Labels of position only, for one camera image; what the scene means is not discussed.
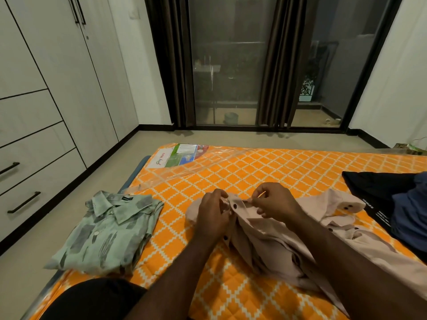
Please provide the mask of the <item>person's right hand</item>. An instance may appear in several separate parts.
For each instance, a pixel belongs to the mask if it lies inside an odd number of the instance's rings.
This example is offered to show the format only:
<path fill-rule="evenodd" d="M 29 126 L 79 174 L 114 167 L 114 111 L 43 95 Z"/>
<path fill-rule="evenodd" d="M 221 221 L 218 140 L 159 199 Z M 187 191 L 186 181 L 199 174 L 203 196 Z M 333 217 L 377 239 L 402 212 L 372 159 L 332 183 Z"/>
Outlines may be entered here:
<path fill-rule="evenodd" d="M 264 219 L 274 219 L 284 223 L 293 230 L 304 215 L 304 211 L 297 203 L 288 188 L 278 182 L 264 182 L 253 192 L 250 198 L 266 197 L 269 199 L 269 209 L 259 210 L 257 214 Z"/>

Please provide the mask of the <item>person's left hand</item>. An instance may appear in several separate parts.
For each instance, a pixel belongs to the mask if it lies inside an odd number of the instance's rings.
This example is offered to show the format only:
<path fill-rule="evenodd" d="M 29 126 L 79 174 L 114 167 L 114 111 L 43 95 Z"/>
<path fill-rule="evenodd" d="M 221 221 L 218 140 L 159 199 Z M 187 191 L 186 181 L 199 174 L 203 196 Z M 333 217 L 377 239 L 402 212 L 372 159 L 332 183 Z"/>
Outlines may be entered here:
<path fill-rule="evenodd" d="M 195 238 L 214 246 L 224 236 L 228 226 L 221 226 L 218 204 L 214 192 L 206 193 L 201 199 L 195 223 Z"/>

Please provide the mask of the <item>beige button shirt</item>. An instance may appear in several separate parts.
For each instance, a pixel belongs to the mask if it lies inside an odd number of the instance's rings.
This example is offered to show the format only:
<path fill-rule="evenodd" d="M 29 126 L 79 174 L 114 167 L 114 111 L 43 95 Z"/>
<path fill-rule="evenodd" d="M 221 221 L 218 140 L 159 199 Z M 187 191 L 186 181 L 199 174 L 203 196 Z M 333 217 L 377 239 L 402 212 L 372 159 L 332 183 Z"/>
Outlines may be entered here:
<path fill-rule="evenodd" d="M 248 200 L 228 195 L 233 216 L 223 236 L 257 274 L 282 280 L 302 289 L 323 292 L 345 315 L 343 304 L 318 268 L 302 240 L 284 224 L 264 219 Z M 355 225 L 354 215 L 365 202 L 335 189 L 296 199 L 303 211 L 427 300 L 427 266 L 399 253 L 367 228 Z"/>

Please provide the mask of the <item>person's right forearm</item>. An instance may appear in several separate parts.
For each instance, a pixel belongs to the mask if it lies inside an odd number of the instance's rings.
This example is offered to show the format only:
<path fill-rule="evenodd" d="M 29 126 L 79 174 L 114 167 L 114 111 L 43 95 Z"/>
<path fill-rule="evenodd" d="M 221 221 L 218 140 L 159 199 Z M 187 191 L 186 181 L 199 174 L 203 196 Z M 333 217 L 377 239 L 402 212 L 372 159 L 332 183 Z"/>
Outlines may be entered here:
<path fill-rule="evenodd" d="M 427 320 L 427 300 L 301 209 L 284 223 L 306 245 L 351 320 Z"/>

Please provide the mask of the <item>orange patterned mattress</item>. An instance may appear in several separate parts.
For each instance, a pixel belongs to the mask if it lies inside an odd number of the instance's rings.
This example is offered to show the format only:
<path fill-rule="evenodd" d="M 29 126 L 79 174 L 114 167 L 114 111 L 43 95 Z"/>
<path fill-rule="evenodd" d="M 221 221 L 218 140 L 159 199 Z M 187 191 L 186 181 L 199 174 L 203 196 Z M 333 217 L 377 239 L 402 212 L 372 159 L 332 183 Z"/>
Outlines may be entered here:
<path fill-rule="evenodd" d="M 204 193 L 222 188 L 248 198 L 263 182 L 280 182 L 296 197 L 330 188 L 349 192 L 341 173 L 427 171 L 427 156 L 291 149 L 210 146 L 177 172 L 151 169 L 154 159 L 175 144 L 161 146 L 132 181 L 137 194 L 164 202 L 153 235 L 131 276 L 148 288 L 183 250 L 193 235 L 185 212 Z M 238 253 L 220 243 L 198 282 L 189 316 L 209 320 L 348 320 L 321 295 L 255 274 Z"/>

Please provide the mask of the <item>clear plastic mattress wrap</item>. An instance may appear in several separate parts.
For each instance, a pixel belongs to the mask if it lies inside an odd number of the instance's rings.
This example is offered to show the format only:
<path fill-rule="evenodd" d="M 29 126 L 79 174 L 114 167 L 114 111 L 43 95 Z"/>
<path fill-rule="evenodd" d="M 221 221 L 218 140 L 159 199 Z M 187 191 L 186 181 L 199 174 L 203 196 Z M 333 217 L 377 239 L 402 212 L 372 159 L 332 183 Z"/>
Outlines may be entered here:
<path fill-rule="evenodd" d="M 168 144 L 159 148 L 120 194 L 134 194 L 173 179 L 191 176 L 223 162 L 231 162 L 253 152 L 254 148 L 197 144 Z"/>

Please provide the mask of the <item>black garment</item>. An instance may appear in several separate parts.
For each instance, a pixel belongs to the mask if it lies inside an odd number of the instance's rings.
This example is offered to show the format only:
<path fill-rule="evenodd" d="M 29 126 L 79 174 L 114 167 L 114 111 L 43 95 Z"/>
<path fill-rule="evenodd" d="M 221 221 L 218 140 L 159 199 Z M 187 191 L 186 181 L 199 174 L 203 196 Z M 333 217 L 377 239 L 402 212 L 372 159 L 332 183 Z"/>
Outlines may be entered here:
<path fill-rule="evenodd" d="M 342 172 L 351 194 L 365 202 L 367 214 L 390 236 L 427 264 L 427 253 L 401 242 L 391 232 L 391 216 L 394 211 L 392 195 L 414 188 L 414 176 L 419 173 Z"/>

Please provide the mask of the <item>green patterned folded shirt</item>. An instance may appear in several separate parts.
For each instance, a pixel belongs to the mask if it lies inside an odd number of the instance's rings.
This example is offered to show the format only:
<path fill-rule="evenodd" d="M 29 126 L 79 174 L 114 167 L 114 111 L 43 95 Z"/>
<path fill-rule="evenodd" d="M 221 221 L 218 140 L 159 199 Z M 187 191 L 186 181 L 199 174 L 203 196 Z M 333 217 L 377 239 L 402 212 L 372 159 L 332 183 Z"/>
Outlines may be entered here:
<path fill-rule="evenodd" d="M 85 206 L 86 214 L 44 268 L 95 276 L 133 274 L 164 203 L 150 194 L 99 191 Z"/>

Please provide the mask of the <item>potted plant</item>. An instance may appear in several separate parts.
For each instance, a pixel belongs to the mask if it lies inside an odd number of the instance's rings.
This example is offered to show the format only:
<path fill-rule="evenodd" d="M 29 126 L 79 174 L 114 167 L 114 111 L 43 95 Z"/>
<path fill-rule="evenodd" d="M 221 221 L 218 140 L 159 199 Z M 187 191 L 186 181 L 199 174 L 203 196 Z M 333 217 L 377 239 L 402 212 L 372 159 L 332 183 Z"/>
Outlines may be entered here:
<path fill-rule="evenodd" d="M 312 101 L 317 76 L 318 64 L 314 60 L 310 60 L 306 67 L 306 72 L 298 99 L 299 102 L 305 103 Z"/>

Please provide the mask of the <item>brown curtain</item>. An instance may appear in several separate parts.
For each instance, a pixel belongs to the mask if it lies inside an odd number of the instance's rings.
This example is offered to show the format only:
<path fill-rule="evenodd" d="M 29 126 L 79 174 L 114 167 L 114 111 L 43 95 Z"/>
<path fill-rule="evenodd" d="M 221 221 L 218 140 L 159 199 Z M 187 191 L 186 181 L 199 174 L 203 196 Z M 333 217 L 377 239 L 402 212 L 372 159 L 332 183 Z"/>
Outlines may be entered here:
<path fill-rule="evenodd" d="M 196 126 L 188 0 L 145 0 L 169 116 L 176 129 Z"/>
<path fill-rule="evenodd" d="M 283 128 L 293 100 L 307 0 L 276 0 L 266 51 L 256 124 Z"/>

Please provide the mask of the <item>sliding glass door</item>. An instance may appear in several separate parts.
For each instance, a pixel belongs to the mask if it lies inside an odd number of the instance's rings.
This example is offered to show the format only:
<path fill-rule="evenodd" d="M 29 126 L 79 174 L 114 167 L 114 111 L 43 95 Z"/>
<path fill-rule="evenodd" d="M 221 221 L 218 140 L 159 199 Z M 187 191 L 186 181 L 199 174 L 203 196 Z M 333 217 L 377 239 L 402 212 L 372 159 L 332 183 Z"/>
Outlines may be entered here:
<path fill-rule="evenodd" d="M 345 130 L 402 0 L 316 1 L 308 51 L 308 62 L 318 64 L 312 101 L 290 105 L 284 127 Z M 276 0 L 188 0 L 198 125 L 257 126 L 275 5 Z M 226 112 L 239 115 L 238 125 L 223 123 Z"/>

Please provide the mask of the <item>blue garment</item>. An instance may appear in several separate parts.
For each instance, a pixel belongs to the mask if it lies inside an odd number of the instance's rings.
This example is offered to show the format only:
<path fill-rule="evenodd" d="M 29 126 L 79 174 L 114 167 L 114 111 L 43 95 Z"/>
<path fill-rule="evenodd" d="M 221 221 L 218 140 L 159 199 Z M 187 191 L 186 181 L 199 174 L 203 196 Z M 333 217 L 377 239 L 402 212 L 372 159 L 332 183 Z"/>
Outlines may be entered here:
<path fill-rule="evenodd" d="M 414 188 L 392 195 L 391 232 L 401 242 L 427 253 L 427 172 L 414 176 Z"/>

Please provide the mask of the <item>person's black shorts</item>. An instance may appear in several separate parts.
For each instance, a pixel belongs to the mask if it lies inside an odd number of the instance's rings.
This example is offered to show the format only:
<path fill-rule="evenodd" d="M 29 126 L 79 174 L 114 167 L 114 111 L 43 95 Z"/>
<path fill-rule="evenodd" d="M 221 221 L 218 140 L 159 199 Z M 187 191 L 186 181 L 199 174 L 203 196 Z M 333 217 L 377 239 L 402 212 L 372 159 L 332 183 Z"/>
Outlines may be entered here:
<path fill-rule="evenodd" d="M 63 292 L 39 320 L 123 320 L 146 292 L 124 279 L 87 280 Z"/>

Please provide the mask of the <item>green packet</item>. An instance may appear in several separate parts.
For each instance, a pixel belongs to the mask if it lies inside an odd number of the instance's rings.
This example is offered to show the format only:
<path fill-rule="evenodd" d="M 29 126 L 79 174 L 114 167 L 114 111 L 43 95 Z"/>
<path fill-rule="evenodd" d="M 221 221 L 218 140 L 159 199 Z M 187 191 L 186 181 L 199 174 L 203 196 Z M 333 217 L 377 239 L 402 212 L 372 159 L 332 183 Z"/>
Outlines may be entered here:
<path fill-rule="evenodd" d="M 392 149 L 396 150 L 398 154 L 427 156 L 427 150 L 418 148 L 411 144 L 397 143 Z"/>

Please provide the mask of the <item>white wardrobe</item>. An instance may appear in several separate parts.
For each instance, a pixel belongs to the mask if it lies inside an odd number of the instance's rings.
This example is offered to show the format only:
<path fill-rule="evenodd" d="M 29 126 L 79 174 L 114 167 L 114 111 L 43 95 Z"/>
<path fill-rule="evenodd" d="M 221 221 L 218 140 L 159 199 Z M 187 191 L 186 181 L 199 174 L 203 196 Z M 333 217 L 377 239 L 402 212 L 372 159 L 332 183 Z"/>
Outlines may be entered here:
<path fill-rule="evenodd" d="M 0 0 L 0 254 L 138 127 L 109 0 L 80 2 Z"/>

